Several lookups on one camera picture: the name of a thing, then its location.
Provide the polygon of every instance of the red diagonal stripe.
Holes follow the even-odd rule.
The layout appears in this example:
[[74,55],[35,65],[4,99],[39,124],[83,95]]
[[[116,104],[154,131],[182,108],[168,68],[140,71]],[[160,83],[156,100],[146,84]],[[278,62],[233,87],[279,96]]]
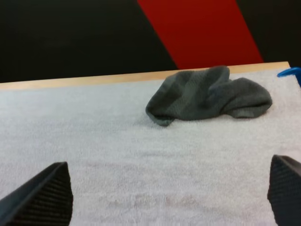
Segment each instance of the red diagonal stripe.
[[179,69],[263,62],[235,0],[138,0]]

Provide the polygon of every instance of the table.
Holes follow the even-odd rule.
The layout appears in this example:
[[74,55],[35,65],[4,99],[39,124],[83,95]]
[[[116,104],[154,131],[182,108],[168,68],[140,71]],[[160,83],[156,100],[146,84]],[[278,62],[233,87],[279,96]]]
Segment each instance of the table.
[[[231,73],[255,72],[255,71],[270,70],[270,69],[287,69],[288,67],[290,67],[288,62],[229,66]],[[64,79],[47,79],[47,80],[36,80],[36,81],[7,82],[7,83],[0,83],[0,89],[39,89],[39,88],[97,85],[97,84],[107,84],[107,83],[117,83],[117,82],[160,80],[160,79],[165,79],[167,76],[172,75],[179,71],[183,71],[183,70],[89,76],[89,77],[64,78]]]
[[[7,89],[0,95],[0,178],[5,180],[0,197],[46,166],[67,161],[75,226],[155,219],[162,224],[274,225],[267,200],[271,158],[297,159],[301,146],[298,84],[293,76],[276,77],[287,67],[230,67],[232,73],[278,68],[231,75],[269,90],[274,104],[262,117],[225,115],[177,121],[167,128],[145,113],[161,80]],[[30,88],[32,82],[53,87],[163,79],[171,73],[16,82],[11,88]]]

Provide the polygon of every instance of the blue plastic clip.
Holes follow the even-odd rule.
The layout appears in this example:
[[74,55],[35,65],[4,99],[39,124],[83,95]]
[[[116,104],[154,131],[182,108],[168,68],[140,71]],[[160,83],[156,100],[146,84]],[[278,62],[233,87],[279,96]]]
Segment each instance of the blue plastic clip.
[[301,87],[301,68],[299,68],[299,67],[292,67],[287,70],[284,70],[284,71],[280,72],[277,75],[277,77],[285,77],[287,75],[292,75],[292,74],[294,74],[296,76],[299,86]]

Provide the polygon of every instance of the terry cloth surface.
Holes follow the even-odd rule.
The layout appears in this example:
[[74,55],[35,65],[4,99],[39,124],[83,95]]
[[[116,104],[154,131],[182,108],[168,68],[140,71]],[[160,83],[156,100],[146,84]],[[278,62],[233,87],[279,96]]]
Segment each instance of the terry cloth surface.
[[148,116],[160,126],[174,119],[199,120],[228,114],[234,118],[256,118],[272,105],[261,85],[239,78],[229,80],[226,66],[203,71],[183,71],[165,79],[146,106]]
[[301,89],[279,72],[230,75],[270,92],[273,105],[261,117],[168,127],[145,114],[162,80],[0,91],[0,197],[67,161],[71,226],[276,225],[271,159],[300,161],[301,147]]

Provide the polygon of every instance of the wooden table edge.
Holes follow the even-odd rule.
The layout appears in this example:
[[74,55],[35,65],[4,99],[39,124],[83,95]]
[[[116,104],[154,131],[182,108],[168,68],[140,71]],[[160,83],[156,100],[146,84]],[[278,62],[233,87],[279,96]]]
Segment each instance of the wooden table edge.
[[[272,70],[272,69],[286,69],[289,67],[290,65],[288,62],[229,66],[231,73],[245,73],[245,72]],[[204,70],[204,69],[205,68],[198,68],[193,70]],[[179,71],[185,71],[185,70],[7,82],[7,83],[0,83],[0,89],[40,89],[40,88],[108,84],[108,83],[117,83],[117,82],[160,80],[160,79],[165,79],[167,76],[172,75]]]

